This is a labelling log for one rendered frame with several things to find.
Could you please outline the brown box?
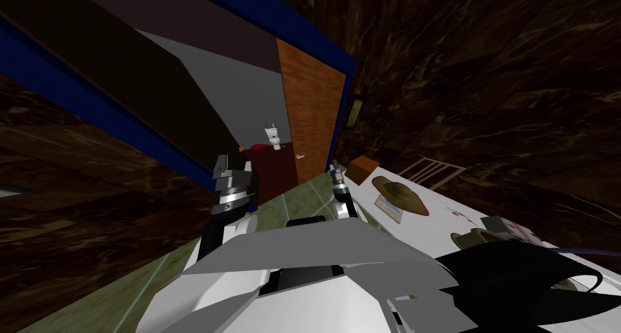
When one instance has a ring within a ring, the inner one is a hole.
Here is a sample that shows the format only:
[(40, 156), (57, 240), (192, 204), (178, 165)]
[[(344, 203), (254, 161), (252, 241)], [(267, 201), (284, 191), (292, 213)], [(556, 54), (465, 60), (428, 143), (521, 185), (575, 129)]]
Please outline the brown box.
[(356, 185), (360, 186), (378, 166), (378, 161), (360, 156), (347, 165), (345, 176)]

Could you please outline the grey box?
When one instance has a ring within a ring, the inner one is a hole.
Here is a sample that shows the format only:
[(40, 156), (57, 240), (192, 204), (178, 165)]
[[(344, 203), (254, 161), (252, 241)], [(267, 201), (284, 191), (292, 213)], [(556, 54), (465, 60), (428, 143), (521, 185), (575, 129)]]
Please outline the grey box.
[(481, 222), (488, 231), (499, 234), (507, 239), (516, 239), (526, 243), (544, 246), (531, 230), (500, 216), (487, 216), (481, 218)]

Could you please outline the olive hat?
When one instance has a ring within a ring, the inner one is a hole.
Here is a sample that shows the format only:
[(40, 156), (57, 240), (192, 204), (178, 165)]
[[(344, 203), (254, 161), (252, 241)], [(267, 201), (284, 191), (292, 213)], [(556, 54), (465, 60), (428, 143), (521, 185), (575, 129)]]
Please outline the olive hat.
[(481, 228), (473, 228), (465, 234), (451, 233), (450, 237), (460, 250), (480, 244), (508, 240), (508, 237)]

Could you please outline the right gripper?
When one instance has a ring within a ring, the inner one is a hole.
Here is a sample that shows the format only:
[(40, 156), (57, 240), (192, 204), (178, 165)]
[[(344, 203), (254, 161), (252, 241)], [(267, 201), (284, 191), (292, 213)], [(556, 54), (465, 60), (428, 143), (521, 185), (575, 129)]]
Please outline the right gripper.
[(333, 190), (335, 192), (339, 190), (346, 190), (347, 186), (345, 185), (344, 176), (337, 160), (334, 160), (334, 165), (329, 165), (329, 172), (331, 173)]

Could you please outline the white table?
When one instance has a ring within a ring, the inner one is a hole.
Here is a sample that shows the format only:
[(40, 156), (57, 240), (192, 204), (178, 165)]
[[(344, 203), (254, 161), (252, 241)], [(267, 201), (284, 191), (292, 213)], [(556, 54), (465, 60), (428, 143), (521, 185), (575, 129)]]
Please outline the white table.
[[(408, 186), (430, 211), (422, 216), (403, 211), (395, 223), (374, 205), (380, 192), (372, 179), (384, 176)], [(528, 331), (546, 325), (584, 323), (577, 333), (605, 333), (594, 325), (605, 319), (621, 332), (621, 291), (600, 292), (605, 276), (590, 263), (566, 256), (559, 248), (520, 240), (480, 244), (460, 250), (451, 233), (465, 234), (476, 228), (483, 214), (403, 178), (377, 169), (358, 186), (348, 177), (351, 197), (367, 209), (393, 236), (444, 266), (457, 280), (446, 293), (455, 306), (484, 329), (502, 327)]]

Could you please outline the pale flat book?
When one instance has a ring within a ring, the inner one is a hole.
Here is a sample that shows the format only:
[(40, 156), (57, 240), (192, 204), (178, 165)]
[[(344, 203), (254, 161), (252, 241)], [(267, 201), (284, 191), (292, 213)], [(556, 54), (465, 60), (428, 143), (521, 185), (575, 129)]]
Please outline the pale flat book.
[(374, 205), (381, 209), (395, 223), (401, 223), (403, 218), (403, 210), (391, 204), (383, 195), (379, 195)]

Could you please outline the dark framed wall picture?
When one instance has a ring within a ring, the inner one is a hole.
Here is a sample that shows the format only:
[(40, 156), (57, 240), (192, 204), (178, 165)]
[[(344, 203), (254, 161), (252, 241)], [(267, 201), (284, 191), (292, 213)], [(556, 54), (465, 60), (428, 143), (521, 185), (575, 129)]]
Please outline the dark framed wall picture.
[(361, 95), (354, 95), (352, 105), (346, 118), (345, 130), (352, 130), (357, 125), (365, 98)]

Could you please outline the brown wooden door leaf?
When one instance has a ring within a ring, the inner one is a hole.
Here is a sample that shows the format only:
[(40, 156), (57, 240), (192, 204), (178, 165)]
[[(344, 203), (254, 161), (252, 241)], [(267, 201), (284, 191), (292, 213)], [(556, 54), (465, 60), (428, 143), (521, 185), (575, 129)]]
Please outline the brown wooden door leaf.
[(277, 50), (297, 179), (304, 184), (325, 173), (346, 77), (280, 39)]

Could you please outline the brown brimmed hat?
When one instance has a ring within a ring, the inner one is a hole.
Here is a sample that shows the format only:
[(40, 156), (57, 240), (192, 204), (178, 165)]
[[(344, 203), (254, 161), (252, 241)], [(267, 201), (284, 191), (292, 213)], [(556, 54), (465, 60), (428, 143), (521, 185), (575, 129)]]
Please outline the brown brimmed hat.
[(430, 215), (430, 211), (418, 195), (405, 184), (379, 176), (372, 179), (372, 185), (394, 207), (417, 215)]

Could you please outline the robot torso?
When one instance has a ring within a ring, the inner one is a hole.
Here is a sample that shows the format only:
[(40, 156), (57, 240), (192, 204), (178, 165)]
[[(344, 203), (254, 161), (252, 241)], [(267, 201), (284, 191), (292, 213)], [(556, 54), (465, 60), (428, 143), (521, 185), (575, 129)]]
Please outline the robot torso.
[(462, 333), (437, 260), (359, 218), (239, 234), (152, 299), (136, 333)]

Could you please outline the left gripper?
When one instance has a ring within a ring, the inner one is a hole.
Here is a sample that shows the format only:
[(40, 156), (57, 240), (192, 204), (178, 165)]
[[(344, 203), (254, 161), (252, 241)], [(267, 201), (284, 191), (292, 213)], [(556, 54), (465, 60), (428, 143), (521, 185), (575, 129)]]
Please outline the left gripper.
[(228, 166), (228, 155), (219, 155), (213, 172), (214, 191), (250, 186), (253, 175), (251, 161), (246, 161), (244, 170), (229, 170)]

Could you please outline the white toilet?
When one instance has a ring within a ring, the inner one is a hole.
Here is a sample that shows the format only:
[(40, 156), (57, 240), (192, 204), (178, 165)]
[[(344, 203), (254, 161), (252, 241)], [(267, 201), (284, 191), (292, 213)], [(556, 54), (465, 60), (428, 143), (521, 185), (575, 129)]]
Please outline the white toilet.
[(274, 123), (271, 124), (270, 127), (267, 126), (266, 124), (266, 128), (264, 129), (266, 132), (266, 135), (268, 137), (270, 146), (274, 149), (274, 150), (280, 150), (281, 149), (281, 140), (280, 137), (278, 135), (278, 130), (275, 127)]

